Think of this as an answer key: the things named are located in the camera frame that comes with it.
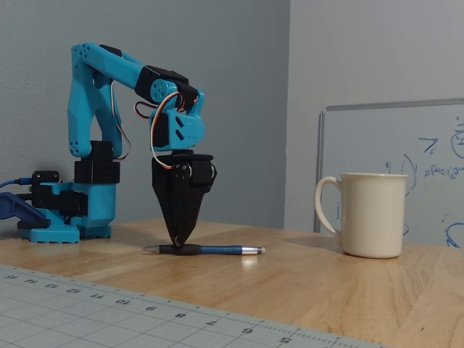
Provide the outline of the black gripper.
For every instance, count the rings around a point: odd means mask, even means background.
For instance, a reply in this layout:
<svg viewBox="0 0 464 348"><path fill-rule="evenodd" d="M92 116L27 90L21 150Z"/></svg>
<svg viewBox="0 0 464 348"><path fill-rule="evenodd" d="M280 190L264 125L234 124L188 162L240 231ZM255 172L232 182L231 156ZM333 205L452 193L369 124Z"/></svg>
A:
<svg viewBox="0 0 464 348"><path fill-rule="evenodd" d="M174 150L152 159L152 187L176 246L184 245L196 226L202 197L217 175L213 159L211 154L198 154L191 149ZM175 226L170 202L173 189Z"/></svg>

